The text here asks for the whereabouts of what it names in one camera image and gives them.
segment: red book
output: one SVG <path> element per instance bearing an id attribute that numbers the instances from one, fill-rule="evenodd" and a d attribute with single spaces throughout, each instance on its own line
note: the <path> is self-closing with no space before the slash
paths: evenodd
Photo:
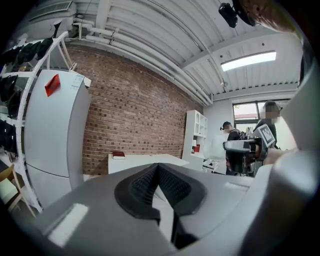
<path id="1" fill-rule="evenodd" d="M 112 152 L 112 157 L 113 159 L 125 159 L 125 153 L 121 152 L 121 151 L 115 151 Z"/>

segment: red object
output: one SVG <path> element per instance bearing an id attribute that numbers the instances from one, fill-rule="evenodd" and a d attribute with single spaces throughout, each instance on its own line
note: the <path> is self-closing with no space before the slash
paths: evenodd
<path id="1" fill-rule="evenodd" d="M 200 144 L 197 144 L 195 147 L 194 147 L 194 152 L 200 152 Z"/>
<path id="2" fill-rule="evenodd" d="M 60 78 L 56 74 L 44 87 L 46 95 L 49 97 L 57 88 L 60 87 Z"/>
<path id="3" fill-rule="evenodd" d="M 112 152 L 112 157 L 113 159 L 125 159 L 125 153 L 121 152 L 121 151 L 114 151 Z"/>

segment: window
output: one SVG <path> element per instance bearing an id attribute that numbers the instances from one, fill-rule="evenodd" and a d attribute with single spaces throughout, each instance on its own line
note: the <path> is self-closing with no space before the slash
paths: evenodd
<path id="1" fill-rule="evenodd" d="M 260 113 L 267 101 L 255 101 L 241 104 L 233 104 L 234 127 L 241 132 L 246 132 L 247 128 L 255 128 L 260 117 Z M 284 108 L 289 100 L 275 100 L 275 102 Z M 285 122 L 280 117 L 275 123 L 277 143 L 276 145 L 282 150 L 290 150 L 297 147 L 295 139 Z"/>

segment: white table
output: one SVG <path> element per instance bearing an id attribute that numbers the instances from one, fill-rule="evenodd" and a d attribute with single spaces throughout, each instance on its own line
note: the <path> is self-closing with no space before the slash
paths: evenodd
<path id="1" fill-rule="evenodd" d="M 154 163 L 173 164 L 176 166 L 184 166 L 189 164 L 189 162 L 170 154 L 126 154 L 125 159 L 113 159 L 112 154 L 109 154 L 108 160 L 109 174 L 120 172 L 132 167 Z"/>

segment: white shelving unit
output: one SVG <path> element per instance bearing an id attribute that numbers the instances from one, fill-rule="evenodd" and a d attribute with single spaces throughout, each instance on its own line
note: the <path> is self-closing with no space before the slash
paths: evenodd
<path id="1" fill-rule="evenodd" d="M 0 119 L 7 121 L 7 123 L 11 125 L 15 125 L 15 133 L 16 133 L 16 146 L 17 146 L 17 155 L 18 158 L 13 162 L 10 162 L 9 157 L 5 152 L 0 153 L 0 159 L 7 165 L 10 166 L 14 164 L 14 169 L 17 173 L 19 173 L 24 181 L 25 189 L 23 199 L 25 202 L 30 204 L 32 207 L 36 208 L 39 212 L 42 211 L 42 207 L 39 204 L 38 198 L 29 182 L 29 178 L 27 175 L 27 168 L 25 165 L 25 155 L 23 154 L 22 148 L 22 127 L 25 125 L 25 121 L 23 120 L 25 109 L 27 107 L 27 97 L 31 92 L 32 87 L 37 79 L 37 74 L 39 70 L 48 69 L 48 70 L 62 70 L 62 71 L 70 71 L 72 70 L 76 64 L 72 63 L 64 38 L 68 35 L 68 32 L 62 33 L 58 38 L 54 38 L 51 46 L 47 50 L 44 57 L 40 60 L 36 60 L 35 58 L 28 62 L 28 65 L 31 67 L 31 71 L 20 71 L 20 72 L 12 72 L 13 67 L 11 64 L 3 67 L 0 76 L 7 77 L 9 75 L 16 76 L 18 75 L 16 86 L 23 90 L 22 97 L 20 100 L 20 106 L 18 111 L 18 116 L 16 119 L 11 119 L 6 115 L 6 113 L 0 114 Z"/>
<path id="2" fill-rule="evenodd" d="M 208 119 L 196 110 L 186 113 L 186 126 L 182 159 L 189 162 L 184 167 L 202 171 L 205 159 L 203 150 L 208 134 Z M 193 140 L 200 145 L 199 152 L 192 153 Z"/>

